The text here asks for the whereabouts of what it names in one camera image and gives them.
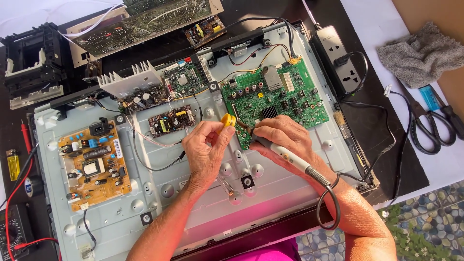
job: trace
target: yellow solder spool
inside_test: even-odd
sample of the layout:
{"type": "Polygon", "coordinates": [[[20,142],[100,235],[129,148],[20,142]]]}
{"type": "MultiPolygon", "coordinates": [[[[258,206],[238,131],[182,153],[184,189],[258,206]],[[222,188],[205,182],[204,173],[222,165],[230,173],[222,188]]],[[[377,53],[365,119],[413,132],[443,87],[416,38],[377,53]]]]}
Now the yellow solder spool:
{"type": "Polygon", "coordinates": [[[222,117],[222,119],[221,119],[221,122],[224,123],[223,129],[224,129],[225,127],[227,127],[227,126],[235,127],[235,122],[236,122],[236,120],[237,120],[237,119],[235,118],[235,116],[232,116],[232,115],[230,115],[229,113],[226,113],[226,114],[222,117]]]}

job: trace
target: electrical outlet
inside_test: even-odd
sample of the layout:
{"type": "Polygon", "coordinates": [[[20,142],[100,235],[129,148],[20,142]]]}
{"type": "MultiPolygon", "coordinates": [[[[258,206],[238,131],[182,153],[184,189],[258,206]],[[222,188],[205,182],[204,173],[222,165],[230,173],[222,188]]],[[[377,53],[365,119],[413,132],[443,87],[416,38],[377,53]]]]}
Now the electrical outlet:
{"type": "Polygon", "coordinates": [[[347,54],[335,28],[327,26],[317,30],[313,34],[312,43],[335,87],[337,96],[341,98],[356,89],[361,78],[351,59],[342,66],[334,66],[335,59],[347,54]]]}

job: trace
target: paintbrush bristles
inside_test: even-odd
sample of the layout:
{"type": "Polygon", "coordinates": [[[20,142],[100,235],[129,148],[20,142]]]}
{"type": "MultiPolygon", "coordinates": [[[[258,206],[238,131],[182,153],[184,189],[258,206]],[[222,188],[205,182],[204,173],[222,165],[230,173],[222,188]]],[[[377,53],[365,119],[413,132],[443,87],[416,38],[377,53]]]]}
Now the paintbrush bristles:
{"type": "Polygon", "coordinates": [[[343,118],[343,113],[341,111],[335,111],[334,118],[338,126],[342,126],[345,124],[345,118],[343,118]]]}

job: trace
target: pink clothing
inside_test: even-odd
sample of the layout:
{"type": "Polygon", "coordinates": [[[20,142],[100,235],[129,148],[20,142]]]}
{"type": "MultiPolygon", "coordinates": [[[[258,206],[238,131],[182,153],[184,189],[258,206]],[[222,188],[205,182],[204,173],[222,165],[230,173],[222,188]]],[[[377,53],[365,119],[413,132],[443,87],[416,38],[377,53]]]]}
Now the pink clothing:
{"type": "Polygon", "coordinates": [[[227,261],[301,261],[296,239],[292,238],[277,244],[240,254],[227,261]]]}

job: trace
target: white table surface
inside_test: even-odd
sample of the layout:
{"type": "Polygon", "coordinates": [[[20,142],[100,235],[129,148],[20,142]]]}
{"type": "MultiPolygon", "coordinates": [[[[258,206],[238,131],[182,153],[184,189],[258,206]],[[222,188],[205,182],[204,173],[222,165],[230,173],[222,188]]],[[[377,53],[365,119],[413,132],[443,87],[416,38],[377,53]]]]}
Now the white table surface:
{"type": "MultiPolygon", "coordinates": [[[[383,46],[389,40],[409,34],[403,20],[391,0],[341,0],[351,22],[358,34],[366,53],[384,86],[393,84],[392,90],[401,92],[394,76],[383,67],[377,56],[376,47],[383,46]]],[[[57,25],[78,19],[80,17],[95,13],[100,10],[120,3],[119,0],[16,0],[2,1],[2,17],[0,18],[0,37],[12,33],[24,32],[32,26],[38,26],[45,22],[54,22],[57,25]]],[[[432,83],[437,93],[445,101],[438,84],[432,83]]],[[[425,101],[418,90],[411,90],[411,94],[424,108],[425,101]]],[[[403,124],[407,127],[408,113],[404,100],[396,95],[390,96],[390,101],[403,124]]],[[[438,129],[446,139],[447,130],[438,122],[438,129]]],[[[431,142],[424,135],[419,136],[421,143],[427,148],[431,142]]],[[[443,186],[463,179],[464,168],[464,141],[457,140],[451,147],[442,147],[441,151],[434,156],[421,153],[416,148],[416,154],[430,181],[430,186],[401,196],[397,201],[406,200],[423,193],[439,189],[443,186]]],[[[0,189],[0,201],[5,199],[4,189],[0,189]]],[[[386,203],[377,205],[376,208],[385,206],[386,203]]]]}

